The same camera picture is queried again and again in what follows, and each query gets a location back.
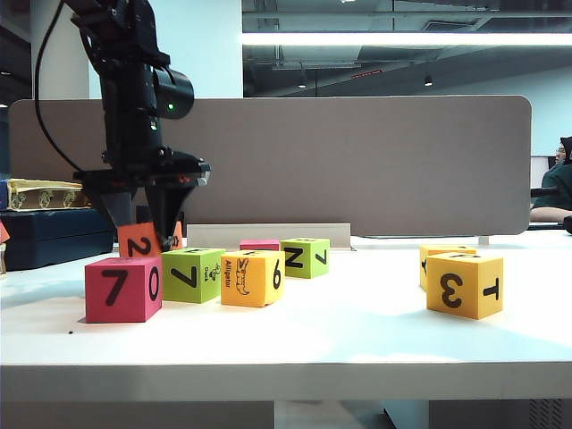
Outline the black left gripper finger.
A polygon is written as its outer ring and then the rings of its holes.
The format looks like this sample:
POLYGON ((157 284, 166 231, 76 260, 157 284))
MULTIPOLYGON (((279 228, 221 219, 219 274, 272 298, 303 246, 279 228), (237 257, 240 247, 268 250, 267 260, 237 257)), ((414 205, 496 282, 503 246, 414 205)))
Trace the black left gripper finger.
POLYGON ((166 186, 156 184, 145 187, 147 202, 160 249, 169 251, 179 213, 186 198, 194 188, 191 186, 166 186))
POLYGON ((92 206, 115 228, 135 223, 132 199, 137 188, 130 185, 92 183, 86 195, 92 206))

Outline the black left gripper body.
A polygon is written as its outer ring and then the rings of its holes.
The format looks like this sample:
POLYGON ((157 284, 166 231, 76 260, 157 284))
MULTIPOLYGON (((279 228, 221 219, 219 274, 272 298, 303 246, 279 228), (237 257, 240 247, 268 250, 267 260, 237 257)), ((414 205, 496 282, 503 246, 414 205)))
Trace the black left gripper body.
POLYGON ((204 159, 172 150, 163 144, 159 118, 144 111, 134 115, 105 112, 104 170, 77 171, 73 177, 83 187, 92 183, 130 185, 136 188, 205 186, 211 166, 204 159))

